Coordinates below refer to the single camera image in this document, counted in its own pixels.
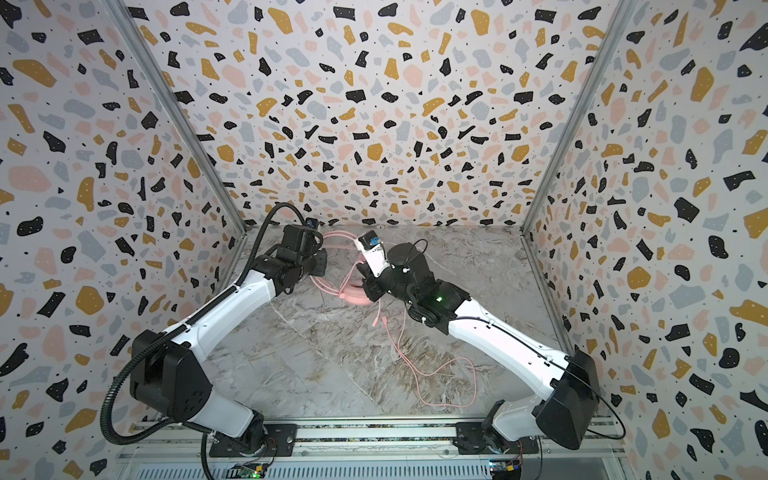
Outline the pink headphones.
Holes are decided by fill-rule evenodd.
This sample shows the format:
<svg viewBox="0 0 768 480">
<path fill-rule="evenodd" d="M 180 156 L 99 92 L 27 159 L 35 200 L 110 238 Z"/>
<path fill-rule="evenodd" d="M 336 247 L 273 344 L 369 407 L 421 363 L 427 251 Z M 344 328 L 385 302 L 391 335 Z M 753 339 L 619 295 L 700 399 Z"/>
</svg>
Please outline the pink headphones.
<svg viewBox="0 0 768 480">
<path fill-rule="evenodd" d="M 315 277 L 315 276 L 310 277 L 312 283 L 322 292 L 332 295 L 338 299 L 341 299 L 351 305 L 367 306 L 367 305 L 373 304 L 373 301 L 370 300 L 367 294 L 365 293 L 362 284 L 357 285 L 352 283 L 352 276 L 355 272 L 358 271 L 357 267 L 365 263 L 364 256 L 357 248 L 357 236 L 348 231 L 333 230 L 328 233 L 325 233 L 323 237 L 324 237 L 324 240 L 327 240 L 328 238 L 331 238 L 331 239 L 341 238 L 343 240 L 348 241 L 350 243 L 349 246 L 344 244 L 328 244 L 328 243 L 325 243 L 325 246 L 332 249 L 354 250 L 357 253 L 357 257 L 339 287 L 335 287 L 328 281 L 324 280 L 323 278 Z"/>
</svg>

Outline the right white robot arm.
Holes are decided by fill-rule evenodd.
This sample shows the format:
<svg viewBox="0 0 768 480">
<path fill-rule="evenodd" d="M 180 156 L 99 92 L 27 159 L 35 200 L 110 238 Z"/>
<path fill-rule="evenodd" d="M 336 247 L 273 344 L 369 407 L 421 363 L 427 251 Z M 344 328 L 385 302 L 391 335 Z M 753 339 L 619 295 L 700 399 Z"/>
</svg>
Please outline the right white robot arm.
<svg viewBox="0 0 768 480">
<path fill-rule="evenodd" d="M 481 350 L 531 389 L 532 396 L 500 401 L 486 416 L 484 436 L 493 448 L 533 436 L 580 448 L 600 400 L 588 354 L 568 355 L 516 330 L 464 289 L 437 279 L 412 243 L 386 249 L 370 231 L 355 246 L 364 259 L 358 269 L 370 300 L 393 296 L 405 304 L 410 319 Z"/>
</svg>

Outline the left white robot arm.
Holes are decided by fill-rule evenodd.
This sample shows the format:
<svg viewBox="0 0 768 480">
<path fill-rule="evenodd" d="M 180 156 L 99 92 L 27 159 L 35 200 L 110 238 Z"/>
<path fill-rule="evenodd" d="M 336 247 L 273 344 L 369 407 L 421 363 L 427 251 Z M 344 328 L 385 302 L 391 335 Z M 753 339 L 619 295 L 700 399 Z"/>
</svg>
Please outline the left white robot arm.
<svg viewBox="0 0 768 480">
<path fill-rule="evenodd" d="M 263 415 L 219 393 L 203 363 L 225 337 L 259 308 L 290 294 L 327 265 L 323 236 L 312 225 L 288 225 L 279 243 L 247 262 L 222 293 L 161 333 L 146 331 L 134 341 L 138 363 L 129 376 L 130 395 L 174 423 L 232 440 L 244 454 L 266 441 Z"/>
</svg>

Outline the green circuit board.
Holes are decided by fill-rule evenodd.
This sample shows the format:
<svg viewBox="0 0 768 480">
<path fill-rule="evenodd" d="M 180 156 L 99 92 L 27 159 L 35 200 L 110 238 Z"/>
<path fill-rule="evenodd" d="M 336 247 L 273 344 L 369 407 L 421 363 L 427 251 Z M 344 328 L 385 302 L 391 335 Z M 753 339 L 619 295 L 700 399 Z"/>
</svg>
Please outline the green circuit board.
<svg viewBox="0 0 768 480">
<path fill-rule="evenodd" d="M 269 464 L 248 462 L 235 464 L 226 472 L 226 479 L 265 479 Z"/>
</svg>

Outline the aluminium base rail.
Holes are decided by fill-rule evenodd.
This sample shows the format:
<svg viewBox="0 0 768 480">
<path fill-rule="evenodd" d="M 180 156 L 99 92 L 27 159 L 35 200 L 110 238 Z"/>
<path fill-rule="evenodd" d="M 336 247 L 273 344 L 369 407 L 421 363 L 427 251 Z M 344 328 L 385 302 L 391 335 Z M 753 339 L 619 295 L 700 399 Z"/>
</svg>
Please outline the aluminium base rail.
<svg viewBox="0 0 768 480">
<path fill-rule="evenodd" d="M 622 442 L 600 419 L 577 450 L 524 437 L 494 451 L 469 416 L 273 419 L 260 453 L 236 453 L 211 439 L 203 469 L 201 435 L 169 427 L 124 448 L 119 479 L 226 479 L 235 464 L 268 463 L 265 479 L 632 479 Z"/>
</svg>

